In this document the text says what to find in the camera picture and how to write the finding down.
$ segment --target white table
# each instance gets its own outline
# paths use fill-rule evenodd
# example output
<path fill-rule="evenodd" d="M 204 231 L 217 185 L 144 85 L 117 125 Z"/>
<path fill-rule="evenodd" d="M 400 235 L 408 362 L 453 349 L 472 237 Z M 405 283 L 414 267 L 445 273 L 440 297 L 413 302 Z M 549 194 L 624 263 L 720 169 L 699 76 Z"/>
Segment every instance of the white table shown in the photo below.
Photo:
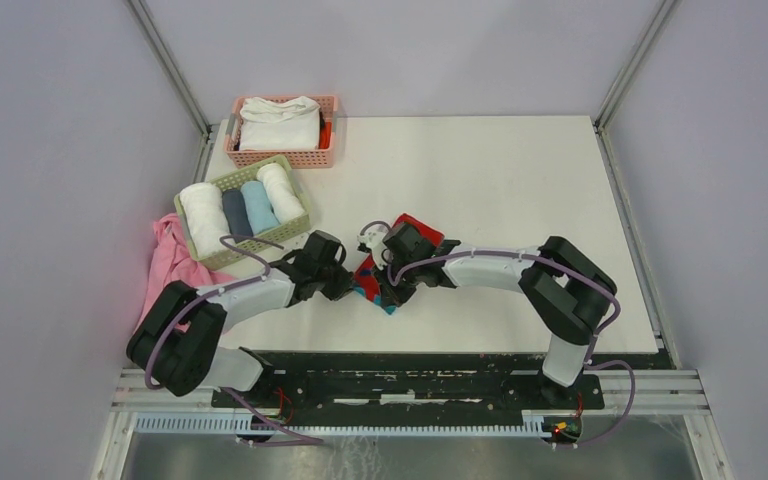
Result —
<path fill-rule="evenodd" d="M 225 125 L 219 131 L 224 132 Z M 657 351 L 608 178 L 588 117 L 348 118 L 336 124 L 333 168 L 297 170 L 314 229 L 348 247 L 358 230 L 407 212 L 448 238 L 497 247 L 573 242 L 617 283 L 623 313 L 598 352 Z M 218 144 L 206 178 L 234 169 Z M 296 248 L 304 237 L 285 245 Z M 264 257 L 280 257 L 269 249 Z M 259 264 L 222 271 L 243 277 Z M 358 352 L 545 352 L 549 331 L 524 295 L 424 286 L 392 316 L 350 294 L 321 295 L 251 318 L 220 345 L 259 350 Z"/>

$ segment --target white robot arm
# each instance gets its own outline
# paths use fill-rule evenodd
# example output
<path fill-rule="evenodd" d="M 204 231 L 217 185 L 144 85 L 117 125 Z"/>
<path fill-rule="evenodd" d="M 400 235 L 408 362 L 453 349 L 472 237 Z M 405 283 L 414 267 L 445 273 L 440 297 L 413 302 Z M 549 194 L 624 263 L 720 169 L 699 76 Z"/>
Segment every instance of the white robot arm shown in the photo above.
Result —
<path fill-rule="evenodd" d="M 593 334 L 608 310 L 616 285 L 571 243 L 550 237 L 539 247 L 494 249 L 444 240 L 435 246 L 416 227 L 402 223 L 384 234 L 362 234 L 361 249 L 373 253 L 373 276 L 381 289 L 381 306 L 408 301 L 419 283 L 430 287 L 483 286 L 524 293 L 552 332 L 541 375 L 541 393 L 567 397 L 581 375 Z M 219 335 L 247 318 L 291 307 L 319 291 L 339 300 L 352 289 L 352 274 L 342 266 L 345 251 L 336 238 L 316 231 L 302 250 L 270 264 L 260 279 L 195 290 L 182 282 L 164 289 L 128 345 L 128 357 L 142 368 L 159 348 L 152 376 L 175 395 L 199 385 L 225 386 L 246 392 L 257 383 L 263 364 L 243 349 L 217 348 Z M 567 274 L 565 285 L 555 280 Z M 158 347 L 161 331 L 197 298 L 209 297 L 184 317 L 179 330 Z M 234 311 L 227 321 L 227 312 Z"/>

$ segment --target white rolled towel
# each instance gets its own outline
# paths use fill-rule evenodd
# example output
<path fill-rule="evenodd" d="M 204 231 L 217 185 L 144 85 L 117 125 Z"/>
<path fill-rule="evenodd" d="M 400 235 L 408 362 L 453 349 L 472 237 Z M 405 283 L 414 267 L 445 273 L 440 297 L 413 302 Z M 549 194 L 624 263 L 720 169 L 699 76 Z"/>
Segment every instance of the white rolled towel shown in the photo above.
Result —
<path fill-rule="evenodd" d="M 198 256 L 206 257 L 225 250 L 219 237 L 228 235 L 231 230 L 222 210 L 222 190 L 212 183 L 194 183 L 181 190 L 179 198 Z"/>
<path fill-rule="evenodd" d="M 277 163 L 264 165 L 258 169 L 257 179 L 266 189 L 266 196 L 279 222 L 287 223 L 304 215 L 302 202 L 296 197 L 284 167 Z"/>

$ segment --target light blue rolled towel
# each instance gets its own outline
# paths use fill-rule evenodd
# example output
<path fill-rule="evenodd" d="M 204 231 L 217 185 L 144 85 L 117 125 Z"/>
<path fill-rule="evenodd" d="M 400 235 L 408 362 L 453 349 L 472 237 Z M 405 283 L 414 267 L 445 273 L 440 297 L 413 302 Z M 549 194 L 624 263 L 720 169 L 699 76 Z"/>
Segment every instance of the light blue rolled towel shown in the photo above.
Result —
<path fill-rule="evenodd" d="M 269 197 L 266 196 L 266 189 L 262 183 L 246 182 L 240 187 L 240 191 L 243 192 L 249 225 L 255 235 L 281 225 L 272 212 L 272 204 L 269 203 Z"/>

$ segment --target black mounting plate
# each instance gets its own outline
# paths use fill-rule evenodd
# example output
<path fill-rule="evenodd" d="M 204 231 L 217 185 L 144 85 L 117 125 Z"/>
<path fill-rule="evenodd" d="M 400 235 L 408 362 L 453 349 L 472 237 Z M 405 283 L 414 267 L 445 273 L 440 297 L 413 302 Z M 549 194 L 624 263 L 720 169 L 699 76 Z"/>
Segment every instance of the black mounting plate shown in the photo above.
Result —
<path fill-rule="evenodd" d="M 294 426 L 516 426 L 522 425 L 523 410 L 578 407 L 577 398 L 550 405 L 540 394 L 536 373 L 278 371 L 267 381 L 292 402 Z M 583 375 L 577 388 L 585 410 L 605 408 L 597 376 Z M 277 394 L 242 395 L 257 408 L 278 408 Z M 393 395 L 409 396 L 394 402 Z M 425 403 L 404 402 L 411 396 Z M 239 408 L 224 392 L 214 393 L 211 405 Z"/>

